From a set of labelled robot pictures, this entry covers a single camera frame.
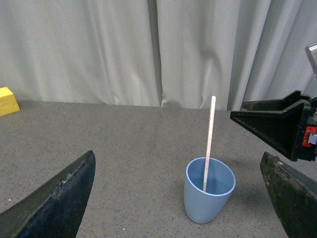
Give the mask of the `black gripper red part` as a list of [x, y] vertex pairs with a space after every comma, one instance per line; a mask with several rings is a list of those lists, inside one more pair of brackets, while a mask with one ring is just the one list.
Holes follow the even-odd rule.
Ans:
[[[283, 99], [248, 101], [230, 118], [291, 161], [317, 159], [317, 98], [295, 90]], [[317, 236], [317, 182], [264, 152], [261, 173], [290, 238]]]

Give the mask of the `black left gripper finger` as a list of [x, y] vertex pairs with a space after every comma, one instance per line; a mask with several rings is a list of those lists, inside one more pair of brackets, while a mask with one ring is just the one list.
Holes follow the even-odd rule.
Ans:
[[92, 190], [93, 151], [73, 163], [0, 215], [2, 238], [74, 238]]

